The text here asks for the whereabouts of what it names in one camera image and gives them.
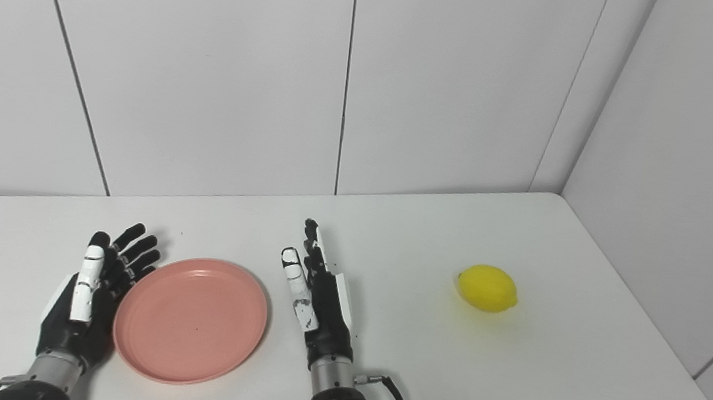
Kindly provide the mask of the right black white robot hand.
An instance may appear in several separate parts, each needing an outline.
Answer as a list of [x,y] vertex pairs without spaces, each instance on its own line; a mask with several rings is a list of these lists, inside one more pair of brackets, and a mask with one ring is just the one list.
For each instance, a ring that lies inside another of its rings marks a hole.
[[325,358],[352,362],[353,312],[345,275],[334,273],[327,263],[318,222],[306,219],[303,228],[304,256],[289,246],[281,251],[281,262],[292,308],[304,335],[306,366],[311,370]]

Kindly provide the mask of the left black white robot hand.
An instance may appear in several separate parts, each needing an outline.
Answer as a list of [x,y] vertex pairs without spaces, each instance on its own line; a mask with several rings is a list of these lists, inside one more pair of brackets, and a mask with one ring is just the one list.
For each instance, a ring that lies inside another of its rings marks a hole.
[[126,228],[116,239],[97,231],[82,267],[65,279],[45,313],[36,354],[69,354],[84,372],[103,363],[114,346],[113,323],[123,299],[155,272],[162,257],[157,244],[143,223]]

